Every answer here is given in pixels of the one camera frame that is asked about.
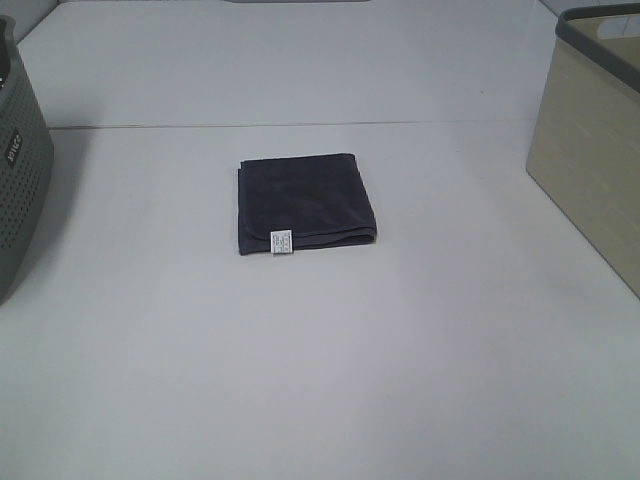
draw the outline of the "dark gray towel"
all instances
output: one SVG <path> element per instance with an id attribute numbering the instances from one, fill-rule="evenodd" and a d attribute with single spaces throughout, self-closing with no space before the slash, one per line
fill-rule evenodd
<path id="1" fill-rule="evenodd" d="M 292 230 L 293 248 L 371 243 L 377 227 L 356 159 L 348 153 L 242 162 L 240 254 L 271 251 L 272 231 Z"/>

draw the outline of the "white wall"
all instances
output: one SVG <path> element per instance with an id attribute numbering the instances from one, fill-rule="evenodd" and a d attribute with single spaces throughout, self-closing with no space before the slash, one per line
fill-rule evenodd
<path id="1" fill-rule="evenodd" d="M 613 5 L 616 3 L 634 3 L 637 0 L 542 0 L 554 13 L 561 12 L 570 8 L 592 7 L 594 5 Z"/>
<path id="2" fill-rule="evenodd" d="M 16 19 L 15 35 L 20 40 L 57 4 L 57 0 L 0 0 L 0 14 Z"/>
<path id="3" fill-rule="evenodd" d="M 105 1 L 105 0 L 59 0 L 58 3 L 66 3 L 66 2 L 91 2 L 91 1 Z M 110 2 L 129 2 L 132 0 L 107 0 Z M 165 1 L 165 0 L 142 0 L 142 1 Z M 191 0 L 166 0 L 166 1 L 172 1 L 172 2 L 186 2 L 186 1 L 191 1 Z"/>

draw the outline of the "white tag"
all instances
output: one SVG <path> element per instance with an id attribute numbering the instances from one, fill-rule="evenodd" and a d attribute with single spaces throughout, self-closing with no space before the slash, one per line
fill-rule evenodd
<path id="1" fill-rule="evenodd" d="M 271 253 L 274 255 L 293 253 L 291 230 L 271 232 Z"/>

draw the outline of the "storage box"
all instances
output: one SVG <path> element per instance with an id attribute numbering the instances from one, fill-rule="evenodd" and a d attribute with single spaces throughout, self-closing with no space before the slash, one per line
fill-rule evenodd
<path id="1" fill-rule="evenodd" d="M 18 272 L 44 205 L 53 143 L 13 38 L 0 16 L 0 303 Z"/>
<path id="2" fill-rule="evenodd" d="M 640 36 L 626 28 L 638 14 L 560 16 L 527 171 L 640 296 Z"/>

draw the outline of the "beige storage bin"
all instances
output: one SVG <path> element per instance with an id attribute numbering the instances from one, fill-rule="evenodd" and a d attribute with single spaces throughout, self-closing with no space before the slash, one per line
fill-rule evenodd
<path id="1" fill-rule="evenodd" d="M 527 171 L 640 296 L 636 15 L 638 3 L 561 15 Z"/>

